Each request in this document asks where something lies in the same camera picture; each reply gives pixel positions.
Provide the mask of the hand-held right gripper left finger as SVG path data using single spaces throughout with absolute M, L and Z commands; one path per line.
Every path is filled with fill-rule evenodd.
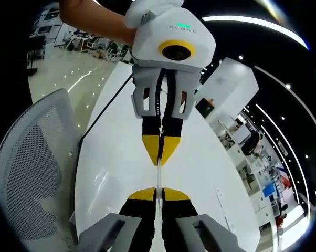
M 155 234 L 156 189 L 131 194 L 119 213 L 110 213 L 79 236 L 75 251 L 150 251 Z

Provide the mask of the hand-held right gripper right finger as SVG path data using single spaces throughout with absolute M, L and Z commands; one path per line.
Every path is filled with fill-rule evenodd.
M 237 237 L 207 214 L 198 214 L 181 191 L 162 189 L 162 238 L 166 251 L 243 251 Z

